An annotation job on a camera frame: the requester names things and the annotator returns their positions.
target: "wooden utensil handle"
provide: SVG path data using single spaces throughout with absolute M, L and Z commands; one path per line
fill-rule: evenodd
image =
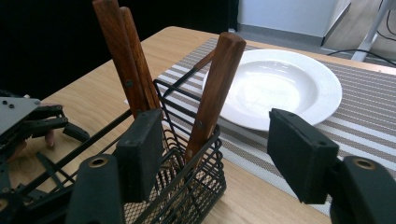
M 138 111 L 146 111 L 149 106 L 134 64 L 119 4 L 117 0 L 93 0 L 92 5 L 116 65 L 129 106 L 136 117 Z
M 187 144 L 186 162 L 198 153 L 213 133 L 245 46 L 246 41 L 238 35 L 220 34 Z
M 143 91 L 145 92 L 148 100 L 148 106 L 150 109 L 160 108 L 160 100 L 158 99 L 157 92 L 155 91 L 152 83 L 149 67 L 142 45 L 140 44 L 139 35 L 137 34 L 137 30 L 134 25 L 134 18 L 131 10 L 128 7 L 121 7 L 120 11 L 125 25 L 126 34 L 128 35 L 131 52 L 134 56 L 134 64 L 136 65 L 136 70 L 140 76 Z

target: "gray striped placemat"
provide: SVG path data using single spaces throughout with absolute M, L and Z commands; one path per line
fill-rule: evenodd
M 158 79 L 173 84 L 216 44 L 217 39 L 209 39 Z M 324 64 L 339 78 L 343 99 L 336 112 L 315 127 L 340 146 L 340 159 L 356 155 L 377 161 L 396 178 L 396 76 L 334 63 Z M 201 96 L 202 82 L 209 66 L 197 72 L 180 88 Z M 178 93 L 170 94 L 168 99 L 192 111 L 196 111 L 199 104 Z M 266 153 L 268 133 L 252 131 L 225 119 L 219 119 L 218 124 L 223 142 L 220 150 L 226 160 L 295 197 Z M 329 215 L 329 202 L 312 206 Z

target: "wooden table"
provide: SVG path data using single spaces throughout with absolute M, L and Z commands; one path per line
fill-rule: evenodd
M 217 37 L 217 35 L 168 27 L 143 41 L 142 45 L 152 77 L 157 77 L 211 37 Z M 284 49 L 251 41 L 247 43 L 263 49 Z M 303 51 L 297 52 L 324 62 L 396 75 L 396 69 L 390 67 Z M 125 95 L 114 63 L 109 61 L 64 89 L 55 92 L 44 102 L 64 105 L 64 113 L 72 123 L 88 133 L 94 134 L 128 109 L 124 100 Z M 65 170 L 67 172 L 76 171 L 81 161 L 96 154 L 98 150 L 122 134 L 132 121 L 132 119 L 124 121 L 118 128 L 67 165 Z M 62 134 L 62 130 L 56 130 L 55 137 L 54 148 L 45 148 L 44 140 L 41 138 L 29 140 L 28 148 L 9 165 L 12 187 L 15 188 L 19 183 L 26 184 L 43 172 L 41 164 L 34 156 L 38 150 L 51 160 L 58 161 L 79 145 L 77 140 Z M 328 217 L 311 206 L 300 204 L 289 194 L 236 165 L 226 160 L 223 162 L 227 189 L 204 223 L 331 223 Z M 51 183 L 40 186 L 40 189 L 51 189 Z

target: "white wall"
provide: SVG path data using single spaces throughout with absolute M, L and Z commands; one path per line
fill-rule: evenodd
M 238 22 L 323 37 L 350 0 L 240 0 Z

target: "wire basket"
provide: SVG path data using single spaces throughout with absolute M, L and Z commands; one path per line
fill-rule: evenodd
M 171 88 L 166 83 L 154 81 L 157 92 Z M 199 103 L 199 98 L 182 90 Z M 226 190 L 222 154 L 219 151 L 219 126 L 188 163 L 184 153 L 190 136 L 195 113 L 161 97 L 164 112 L 163 157 L 157 183 L 149 197 L 149 203 L 125 204 L 127 223 L 200 223 L 219 197 Z

